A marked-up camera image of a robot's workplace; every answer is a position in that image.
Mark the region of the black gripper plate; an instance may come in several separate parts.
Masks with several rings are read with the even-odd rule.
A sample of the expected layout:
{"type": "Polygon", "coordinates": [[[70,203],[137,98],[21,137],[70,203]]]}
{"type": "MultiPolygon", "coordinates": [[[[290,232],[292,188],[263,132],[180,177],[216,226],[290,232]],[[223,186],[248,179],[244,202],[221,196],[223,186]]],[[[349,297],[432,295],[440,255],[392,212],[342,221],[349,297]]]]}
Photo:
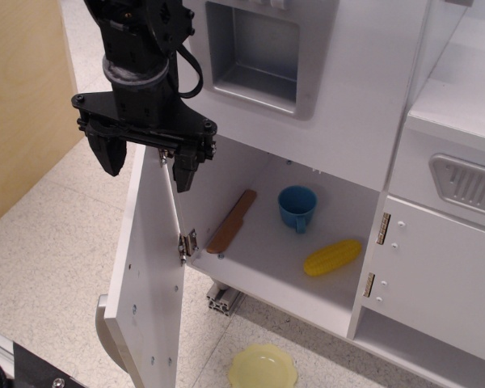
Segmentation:
{"type": "Polygon", "coordinates": [[[133,98],[116,102],[111,92],[81,93],[71,99],[79,110],[78,127],[87,137],[101,167],[118,176],[127,142],[165,150],[174,157],[173,178],[178,193],[192,186],[198,161],[212,159],[217,125],[188,107],[179,97],[166,102],[133,98]]]}

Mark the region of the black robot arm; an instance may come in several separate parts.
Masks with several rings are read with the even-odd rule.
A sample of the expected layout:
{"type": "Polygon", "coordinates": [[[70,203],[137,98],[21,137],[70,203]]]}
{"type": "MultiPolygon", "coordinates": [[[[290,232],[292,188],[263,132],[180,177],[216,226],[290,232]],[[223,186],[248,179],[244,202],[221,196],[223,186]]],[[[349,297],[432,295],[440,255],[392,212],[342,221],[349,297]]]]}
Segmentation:
{"type": "Polygon", "coordinates": [[[88,1],[104,47],[103,72],[110,92],[77,94],[78,127],[102,168],[120,173],[127,143],[157,148],[173,158],[178,192],[186,192],[199,165],[213,158],[217,125],[185,104],[202,82],[179,91],[177,58],[196,72],[197,59],[184,47],[195,32],[194,13],[181,1],[88,1]]]}

